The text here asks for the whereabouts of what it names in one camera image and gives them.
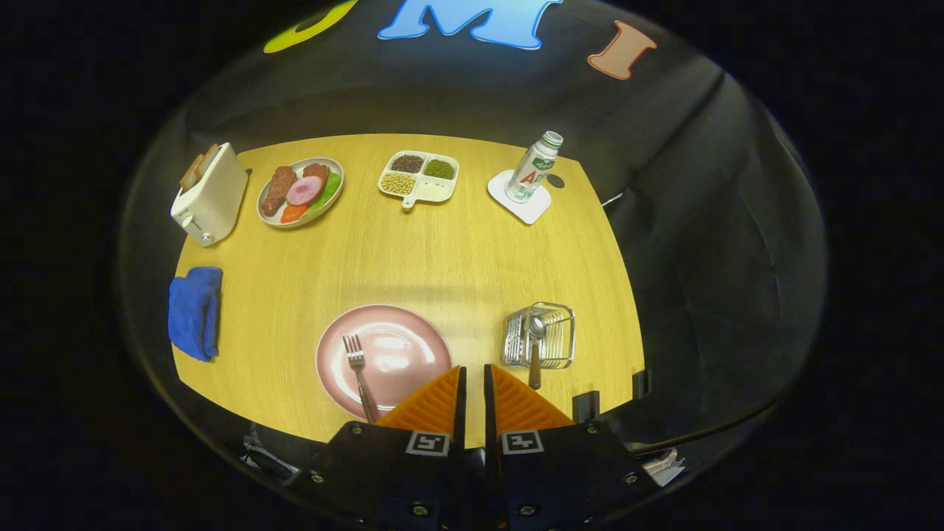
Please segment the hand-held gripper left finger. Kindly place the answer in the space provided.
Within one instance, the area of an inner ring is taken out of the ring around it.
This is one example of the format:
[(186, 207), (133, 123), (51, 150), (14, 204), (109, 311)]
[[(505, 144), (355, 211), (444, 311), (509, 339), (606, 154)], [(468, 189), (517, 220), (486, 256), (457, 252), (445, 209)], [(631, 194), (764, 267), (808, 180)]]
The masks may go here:
[(485, 451), (465, 444), (466, 371), (445, 376), (448, 428), (350, 421), (300, 466), (298, 495), (331, 529), (485, 528)]

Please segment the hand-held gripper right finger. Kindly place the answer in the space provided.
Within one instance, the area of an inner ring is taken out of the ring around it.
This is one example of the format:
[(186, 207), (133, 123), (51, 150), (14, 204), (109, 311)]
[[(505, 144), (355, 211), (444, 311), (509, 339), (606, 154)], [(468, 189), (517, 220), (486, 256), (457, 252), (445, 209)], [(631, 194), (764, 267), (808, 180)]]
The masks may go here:
[(500, 530), (599, 530), (657, 492), (599, 420), (574, 423), (501, 367), (485, 367), (488, 516)]

